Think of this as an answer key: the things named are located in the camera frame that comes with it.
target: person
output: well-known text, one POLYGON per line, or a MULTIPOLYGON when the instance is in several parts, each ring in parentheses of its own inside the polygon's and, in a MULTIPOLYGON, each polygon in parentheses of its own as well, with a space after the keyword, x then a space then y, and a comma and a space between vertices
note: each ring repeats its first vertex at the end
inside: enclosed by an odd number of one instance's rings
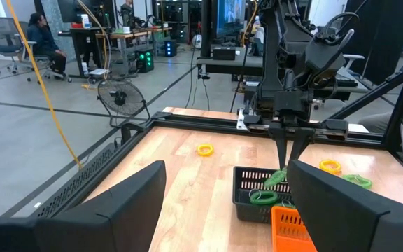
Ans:
POLYGON ((27 40, 35 41, 34 55, 48 56, 52 60, 51 69, 65 76, 66 53, 61 51, 48 29, 48 23, 40 13, 33 13, 27 29, 27 40))
POLYGON ((361 118, 358 124, 363 125, 369 132, 385 133, 390 121, 391 112, 369 115, 361 118))

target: black basket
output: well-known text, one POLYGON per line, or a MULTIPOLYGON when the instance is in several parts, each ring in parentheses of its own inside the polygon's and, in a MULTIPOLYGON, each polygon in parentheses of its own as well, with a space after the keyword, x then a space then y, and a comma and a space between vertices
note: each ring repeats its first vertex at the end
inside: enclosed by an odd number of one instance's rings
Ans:
POLYGON ((252 189, 275 191, 278 193, 277 203, 288 200, 293 204, 287 180, 284 179, 282 183, 270 188, 264 188, 265 180, 275 171, 274 169, 234 167, 232 201, 236 205, 239 220, 271 224, 271 208, 274 204, 251 204, 249 192, 252 189))

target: yellow rubber band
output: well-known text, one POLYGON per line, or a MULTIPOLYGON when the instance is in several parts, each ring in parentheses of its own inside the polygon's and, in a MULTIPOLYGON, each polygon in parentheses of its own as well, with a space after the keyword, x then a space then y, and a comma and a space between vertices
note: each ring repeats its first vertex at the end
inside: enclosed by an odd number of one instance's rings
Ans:
POLYGON ((212 146, 212 144, 202 144, 197 147, 197 152, 200 156, 208 157, 213 154, 214 147, 212 146))
POLYGON ((320 162, 320 169, 331 174, 338 174, 341 172, 341 165, 335 160, 323 160, 320 162))

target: wooden table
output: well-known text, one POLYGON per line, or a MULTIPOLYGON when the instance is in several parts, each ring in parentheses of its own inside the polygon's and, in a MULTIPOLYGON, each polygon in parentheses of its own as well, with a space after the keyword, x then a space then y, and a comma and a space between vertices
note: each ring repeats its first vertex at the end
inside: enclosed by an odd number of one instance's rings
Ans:
MULTIPOLYGON (((129 34, 112 33, 112 34, 110 34, 110 39, 129 39, 129 38, 145 36, 145 35, 148 35, 148 31, 138 31, 138 32, 132 32, 129 34)), ((99 33, 99 34, 96 34, 96 37, 98 39, 102 39, 104 37, 104 35, 99 33)))
MULTIPOLYGON (((192 116, 235 119, 236 114, 166 108, 192 116)), ((333 158, 344 174, 369 178, 372 191, 403 203, 403 167, 384 150, 314 144, 300 160, 315 167, 333 158)), ((167 184, 151 251, 271 251, 271 226, 237 219, 232 204, 236 165, 276 169, 271 139, 153 128, 87 198, 91 199, 155 160, 166 162, 167 184), (214 145, 211 157, 200 157, 199 144, 214 145)))
POLYGON ((172 30, 172 27, 165 27, 165 28, 146 28, 149 32, 167 32, 172 30))

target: orange basket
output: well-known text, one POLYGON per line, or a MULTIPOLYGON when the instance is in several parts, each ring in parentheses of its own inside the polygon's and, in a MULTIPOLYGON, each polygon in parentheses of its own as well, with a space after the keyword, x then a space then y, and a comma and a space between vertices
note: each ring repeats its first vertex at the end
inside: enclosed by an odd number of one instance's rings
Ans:
POLYGON ((296 209, 271 208, 271 235, 275 252, 316 252, 296 209))

